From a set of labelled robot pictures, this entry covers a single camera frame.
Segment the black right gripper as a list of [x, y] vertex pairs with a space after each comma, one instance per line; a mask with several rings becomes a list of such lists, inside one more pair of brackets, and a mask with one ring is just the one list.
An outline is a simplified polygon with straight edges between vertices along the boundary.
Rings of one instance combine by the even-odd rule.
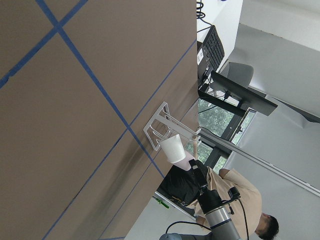
[[223, 206], [222, 199], [216, 190], [208, 189], [208, 181], [194, 159], [188, 161], [198, 185], [198, 203], [203, 213], [209, 213]]

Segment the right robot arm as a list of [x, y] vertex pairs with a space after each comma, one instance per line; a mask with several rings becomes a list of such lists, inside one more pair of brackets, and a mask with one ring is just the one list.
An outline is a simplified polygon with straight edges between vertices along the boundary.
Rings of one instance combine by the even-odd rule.
[[236, 230], [230, 214], [225, 205], [240, 198], [236, 187], [228, 190], [230, 200], [222, 200], [216, 190], [208, 189], [208, 182], [197, 166], [194, 159], [189, 161], [191, 169], [195, 174], [195, 182], [198, 184], [199, 197], [197, 198], [202, 212], [211, 230], [207, 235], [192, 235], [179, 233], [165, 233], [161, 240], [239, 240], [240, 236]]

